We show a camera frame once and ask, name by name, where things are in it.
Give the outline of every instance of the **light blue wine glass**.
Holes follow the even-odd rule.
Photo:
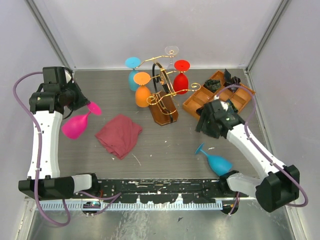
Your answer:
[[[212,171],[214,171],[219,177],[228,173],[230,169],[232,168],[232,163],[226,160],[222,156],[217,156],[217,155],[210,155],[206,153],[205,151],[202,150],[202,147],[204,146],[205,143],[202,143],[197,150],[195,151],[195,155],[198,154],[199,152],[202,152],[208,160],[208,164]]]
[[[137,91],[137,89],[140,87],[135,81],[134,81],[134,77],[135,75],[138,73],[138,71],[135,69],[136,67],[138,67],[140,65],[141,61],[139,58],[133,56],[133,57],[129,57],[127,60],[125,60],[124,64],[126,67],[131,68],[132,71],[129,74],[128,77],[128,82],[129,82],[129,87],[132,91]]]

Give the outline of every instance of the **gray metal table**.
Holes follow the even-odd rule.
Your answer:
[[[189,70],[189,83],[204,83],[216,69]],[[77,71],[75,78],[88,99],[98,103],[102,116],[91,115],[85,133],[77,140],[59,135],[59,167],[61,176],[79,173],[96,173],[99,178],[216,178],[206,159],[194,152],[201,143],[210,154],[220,155],[233,163],[236,169],[256,177],[257,173],[241,152],[227,140],[213,139],[195,132],[197,120],[182,109],[182,103],[192,94],[178,95],[180,103],[178,121],[159,126],[152,118],[149,108],[135,103],[135,93],[129,89],[129,70]],[[242,69],[231,69],[246,84]],[[246,119],[252,110],[249,103],[241,112]],[[80,109],[74,114],[84,114]],[[143,128],[132,152],[123,160],[109,154],[95,137],[108,121],[118,114],[130,117]],[[263,141],[257,118],[249,124],[253,134]]]

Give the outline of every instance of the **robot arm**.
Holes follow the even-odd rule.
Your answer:
[[[264,210],[272,212],[299,197],[299,189],[274,164],[286,171],[297,182],[299,182],[300,173],[294,165],[286,166],[274,157],[248,129],[249,137],[272,159],[273,163],[267,161],[250,141],[244,123],[245,121],[238,114],[228,112],[228,105],[225,102],[217,99],[204,105],[196,131],[217,139],[223,136],[229,140],[258,173],[259,178],[254,178],[235,170],[228,172],[220,177],[219,184],[222,190],[241,192],[254,197]]]
[[[19,181],[18,188],[34,198],[34,185],[39,147],[38,134],[42,134],[39,172],[39,198],[41,200],[68,199],[82,190],[98,192],[98,179],[94,173],[60,177],[58,164],[59,130],[64,107],[71,111],[86,106],[90,101],[82,94],[66,67],[44,67],[42,83],[29,99],[30,112],[40,125],[38,132],[33,125],[33,148],[27,180]]]

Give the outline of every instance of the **wine glass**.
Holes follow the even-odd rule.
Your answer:
[[[133,78],[134,82],[139,85],[135,91],[135,103],[141,108],[149,106],[147,99],[151,96],[151,92],[146,84],[150,79],[150,75],[144,71],[138,72]]]
[[[93,101],[87,105],[89,112],[83,115],[78,115],[70,118],[61,128],[64,135],[70,139],[77,139],[84,133],[88,126],[89,115],[101,115],[102,111],[100,107]]]
[[[223,158],[222,156],[210,155],[202,150],[204,143],[202,143],[197,150],[195,151],[195,155],[199,152],[202,152],[208,160],[208,164],[212,171],[214,171],[219,177],[221,175],[227,174],[232,168],[232,163]]]
[[[175,70],[175,66],[174,66],[173,58],[179,53],[179,48],[177,46],[167,46],[164,49],[164,52],[165,52],[165,54],[170,56],[170,63],[168,65],[168,67],[166,68],[167,72],[174,71]]]
[[[186,60],[178,60],[174,63],[174,67],[180,73],[174,78],[173,89],[177,94],[186,94],[187,91],[181,91],[189,88],[189,81],[184,72],[190,68],[190,63]]]
[[[128,76],[128,83],[129,83],[130,89],[134,92],[137,91],[137,89],[139,88],[139,85],[134,81],[134,77],[138,73],[138,71],[135,68],[138,67],[140,63],[141,63],[141,60],[135,56],[127,58],[127,60],[125,60],[125,63],[124,63],[126,67],[132,69],[132,71]]]

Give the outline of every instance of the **maroon cloth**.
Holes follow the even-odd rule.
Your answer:
[[[119,159],[124,159],[138,141],[142,127],[129,117],[119,114],[95,135],[105,149]]]

